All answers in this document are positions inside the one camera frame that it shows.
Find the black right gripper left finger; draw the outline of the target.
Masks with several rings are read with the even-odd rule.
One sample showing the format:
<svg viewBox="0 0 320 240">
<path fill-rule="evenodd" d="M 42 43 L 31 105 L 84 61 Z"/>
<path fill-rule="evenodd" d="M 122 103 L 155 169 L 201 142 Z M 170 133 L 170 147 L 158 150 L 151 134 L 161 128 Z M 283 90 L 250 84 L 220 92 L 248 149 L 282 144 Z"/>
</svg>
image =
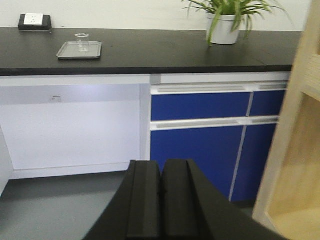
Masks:
<svg viewBox="0 0 320 240">
<path fill-rule="evenodd" d="M 155 161 L 130 161 L 120 187 L 84 239 L 160 239 L 159 186 L 160 170 Z"/>
</svg>

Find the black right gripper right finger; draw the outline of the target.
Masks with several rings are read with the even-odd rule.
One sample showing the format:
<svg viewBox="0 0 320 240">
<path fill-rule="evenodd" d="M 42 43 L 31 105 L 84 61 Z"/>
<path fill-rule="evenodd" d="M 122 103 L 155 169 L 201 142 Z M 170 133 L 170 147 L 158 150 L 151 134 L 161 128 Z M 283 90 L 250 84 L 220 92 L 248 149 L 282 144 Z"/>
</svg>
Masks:
<svg viewBox="0 0 320 240">
<path fill-rule="evenodd" d="M 282 240 L 230 203 L 191 160 L 169 159 L 162 177 L 165 240 Z"/>
</svg>

